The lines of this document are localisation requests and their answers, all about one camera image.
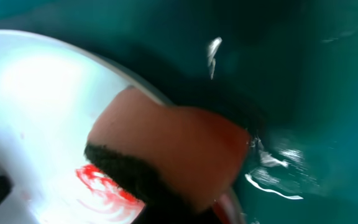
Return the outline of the light blue plate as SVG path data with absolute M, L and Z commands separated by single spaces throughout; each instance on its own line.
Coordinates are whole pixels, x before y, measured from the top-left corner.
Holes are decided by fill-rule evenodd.
M 129 86 L 170 100 L 116 62 L 51 37 L 0 30 L 0 223 L 131 223 L 143 204 L 84 157 L 87 135 Z

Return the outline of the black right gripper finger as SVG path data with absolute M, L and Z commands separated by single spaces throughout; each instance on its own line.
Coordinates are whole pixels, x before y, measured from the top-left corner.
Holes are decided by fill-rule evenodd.
M 211 208 L 194 212 L 181 198 L 157 197 L 145 201 L 145 208 L 132 224 L 221 224 Z

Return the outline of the pink and black sponge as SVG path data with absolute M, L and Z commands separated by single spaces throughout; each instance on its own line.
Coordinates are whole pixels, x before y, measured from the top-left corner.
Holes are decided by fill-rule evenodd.
M 85 156 L 146 205 L 192 215 L 232 185 L 249 143 L 245 129 L 216 113 L 163 106 L 129 88 L 94 123 Z

